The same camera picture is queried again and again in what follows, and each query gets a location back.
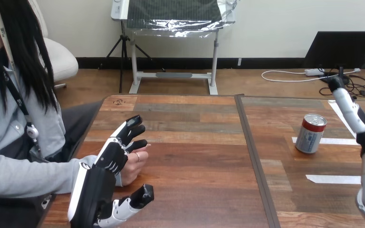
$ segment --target black baseboard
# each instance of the black baseboard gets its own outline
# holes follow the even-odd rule
[[[120,57],[78,57],[80,69],[119,69]],[[211,58],[137,58],[138,69],[211,69]],[[302,68],[304,58],[242,58],[238,65],[238,58],[218,58],[218,69],[294,69]],[[131,58],[124,62],[124,69],[132,69]]]

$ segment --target monitor stand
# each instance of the monitor stand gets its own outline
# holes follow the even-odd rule
[[[347,84],[350,83],[349,77],[344,75],[344,68],[343,67],[339,68],[339,73],[334,73],[334,72],[324,73],[324,75],[319,75],[318,77],[326,77],[326,76],[331,76],[331,75],[338,75],[338,77],[340,77],[342,79],[344,85],[347,85]],[[328,82],[331,80],[331,77],[322,78],[320,80],[328,84]]]

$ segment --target tripod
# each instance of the tripod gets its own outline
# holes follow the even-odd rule
[[[113,49],[111,49],[110,53],[108,53],[105,62],[108,62],[108,59],[110,58],[110,55],[113,53],[113,51],[115,50],[115,48],[118,46],[118,44],[122,41],[122,50],[121,50],[121,62],[120,62],[120,86],[119,86],[119,93],[122,93],[122,76],[123,76],[123,72],[124,72],[124,61],[127,63],[128,62],[128,54],[126,51],[126,42],[127,41],[131,41],[131,39],[125,35],[125,28],[124,28],[124,23],[121,21],[121,31],[122,34],[120,35],[120,39],[118,39],[118,41],[116,42],[116,44],[114,45]],[[152,59],[152,57],[150,57],[145,51],[143,51],[138,45],[135,44],[135,47],[142,52],[151,62],[155,63],[155,61]],[[100,64],[98,69],[102,69],[103,68],[103,63]],[[163,72],[166,72],[166,70],[163,67],[159,67]]]

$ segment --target woman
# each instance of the woman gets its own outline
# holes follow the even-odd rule
[[[78,163],[92,165],[96,159],[69,160],[101,103],[61,111],[53,91],[52,65],[28,0],[0,0],[0,14],[6,30],[3,37],[0,34],[0,227],[35,227],[41,215],[41,196],[71,192]],[[27,121],[8,89],[11,82],[24,100],[39,133],[41,154],[49,163],[31,162],[35,160],[29,151],[36,146],[25,134]],[[145,149],[139,151],[140,161],[129,155],[132,157],[121,172],[122,185],[138,175],[148,157]]]

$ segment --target black pants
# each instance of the black pants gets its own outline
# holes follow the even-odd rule
[[[61,152],[50,158],[50,161],[67,162],[70,160],[100,106],[101,102],[97,102],[62,110],[66,142]],[[32,141],[24,134],[10,145],[2,148],[0,154],[14,159],[27,159],[28,151],[32,146]],[[27,199],[0,198],[0,228],[35,228],[43,212],[41,202],[41,197]]]

